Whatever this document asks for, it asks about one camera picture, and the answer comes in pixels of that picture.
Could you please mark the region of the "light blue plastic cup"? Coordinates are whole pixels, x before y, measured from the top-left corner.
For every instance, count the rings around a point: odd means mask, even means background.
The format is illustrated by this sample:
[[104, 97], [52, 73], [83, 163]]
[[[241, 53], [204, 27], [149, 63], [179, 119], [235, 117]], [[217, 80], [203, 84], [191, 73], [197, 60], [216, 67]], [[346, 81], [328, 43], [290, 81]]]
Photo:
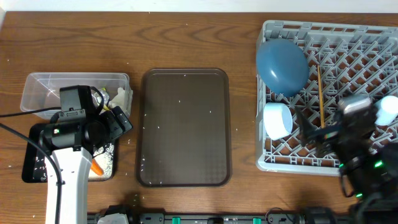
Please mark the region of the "light blue plastic cup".
[[378, 126], [388, 126], [397, 117], [397, 100], [396, 96], [385, 96], [375, 103], [377, 108], [377, 119], [375, 124]]

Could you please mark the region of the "light blue rice bowl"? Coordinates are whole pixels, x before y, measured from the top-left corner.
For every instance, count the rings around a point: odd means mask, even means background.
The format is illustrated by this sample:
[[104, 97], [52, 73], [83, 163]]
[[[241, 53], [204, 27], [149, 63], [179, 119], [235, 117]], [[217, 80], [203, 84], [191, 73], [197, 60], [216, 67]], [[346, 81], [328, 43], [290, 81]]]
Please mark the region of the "light blue rice bowl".
[[288, 106], [283, 103], [266, 103], [263, 122], [267, 135], [274, 141], [292, 133], [292, 114]]

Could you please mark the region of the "large blue plate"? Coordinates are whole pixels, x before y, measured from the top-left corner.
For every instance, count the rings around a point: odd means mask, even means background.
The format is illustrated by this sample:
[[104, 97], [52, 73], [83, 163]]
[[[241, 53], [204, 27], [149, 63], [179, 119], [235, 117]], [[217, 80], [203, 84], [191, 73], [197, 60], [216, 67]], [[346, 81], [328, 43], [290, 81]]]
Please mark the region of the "large blue plate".
[[290, 97], [299, 93], [309, 79], [304, 52], [292, 41], [272, 39], [257, 48], [256, 69], [266, 86]]

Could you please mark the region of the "white paper napkin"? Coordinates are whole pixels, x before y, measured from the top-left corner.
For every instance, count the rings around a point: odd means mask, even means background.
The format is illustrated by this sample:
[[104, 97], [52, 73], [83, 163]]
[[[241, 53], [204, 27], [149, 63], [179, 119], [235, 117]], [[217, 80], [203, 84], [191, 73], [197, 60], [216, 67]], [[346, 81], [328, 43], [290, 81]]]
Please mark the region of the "white paper napkin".
[[114, 108], [119, 106], [125, 114], [131, 112], [131, 101], [132, 101], [132, 90], [125, 90], [124, 88], [118, 88], [118, 94], [109, 101], [108, 106]]

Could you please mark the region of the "orange carrot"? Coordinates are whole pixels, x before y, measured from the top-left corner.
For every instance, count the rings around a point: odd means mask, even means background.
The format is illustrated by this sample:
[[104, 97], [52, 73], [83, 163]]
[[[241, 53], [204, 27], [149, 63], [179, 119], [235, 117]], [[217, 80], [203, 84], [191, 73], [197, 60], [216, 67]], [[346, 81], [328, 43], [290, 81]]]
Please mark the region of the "orange carrot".
[[91, 163], [91, 171], [93, 171], [96, 175], [102, 176], [104, 174], [102, 168], [98, 165], [98, 163], [93, 159]]

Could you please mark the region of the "snack wrapper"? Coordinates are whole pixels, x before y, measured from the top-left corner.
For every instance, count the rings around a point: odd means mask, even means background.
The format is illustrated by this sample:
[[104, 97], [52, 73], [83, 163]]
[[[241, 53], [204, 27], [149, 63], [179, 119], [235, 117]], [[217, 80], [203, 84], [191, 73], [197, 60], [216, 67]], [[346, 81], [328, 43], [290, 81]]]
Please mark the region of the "snack wrapper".
[[107, 111], [107, 110], [109, 110], [109, 108], [108, 108], [109, 94], [105, 88], [99, 89], [99, 92], [101, 93], [101, 96], [98, 95], [96, 97], [97, 103], [98, 104], [103, 103], [104, 104], [103, 109]]

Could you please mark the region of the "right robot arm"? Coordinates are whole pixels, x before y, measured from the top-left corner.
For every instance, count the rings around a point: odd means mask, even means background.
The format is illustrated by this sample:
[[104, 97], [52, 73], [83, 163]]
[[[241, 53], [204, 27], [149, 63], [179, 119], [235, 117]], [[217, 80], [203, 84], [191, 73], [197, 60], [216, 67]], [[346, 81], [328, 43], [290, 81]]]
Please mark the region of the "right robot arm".
[[338, 110], [335, 124], [316, 129], [295, 109], [301, 145], [314, 144], [318, 156], [334, 153], [341, 186], [345, 180], [352, 186], [350, 193], [343, 193], [358, 200], [349, 209], [350, 223], [397, 223], [397, 144], [371, 152], [376, 113], [375, 106], [351, 113]]

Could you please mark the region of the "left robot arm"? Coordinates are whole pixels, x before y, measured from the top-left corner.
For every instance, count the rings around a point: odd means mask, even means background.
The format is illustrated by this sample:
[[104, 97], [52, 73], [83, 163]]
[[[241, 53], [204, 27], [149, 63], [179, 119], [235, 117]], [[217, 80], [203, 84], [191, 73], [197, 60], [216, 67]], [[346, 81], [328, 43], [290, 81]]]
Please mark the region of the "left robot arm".
[[94, 104], [97, 91], [86, 85], [61, 88], [61, 111], [39, 134], [47, 168], [46, 223], [86, 223], [94, 150], [132, 129], [120, 107], [103, 111], [103, 100]]

